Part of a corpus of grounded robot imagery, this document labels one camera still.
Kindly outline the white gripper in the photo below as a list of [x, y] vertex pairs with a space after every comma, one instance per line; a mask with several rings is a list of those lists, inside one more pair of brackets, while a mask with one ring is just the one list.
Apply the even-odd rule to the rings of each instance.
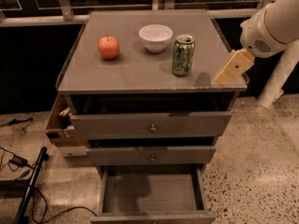
[[254, 65], [255, 57], [268, 58], [288, 47], [284, 41], [281, 20], [264, 7], [241, 23], [240, 42], [243, 49], [232, 50], [214, 81], [226, 86]]

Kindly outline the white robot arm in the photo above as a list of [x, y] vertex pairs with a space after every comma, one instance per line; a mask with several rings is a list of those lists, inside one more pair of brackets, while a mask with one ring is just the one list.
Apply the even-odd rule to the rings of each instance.
[[254, 65], [256, 58], [268, 58], [299, 38], [299, 0], [277, 0], [241, 23], [242, 49], [232, 50], [214, 81], [226, 86]]

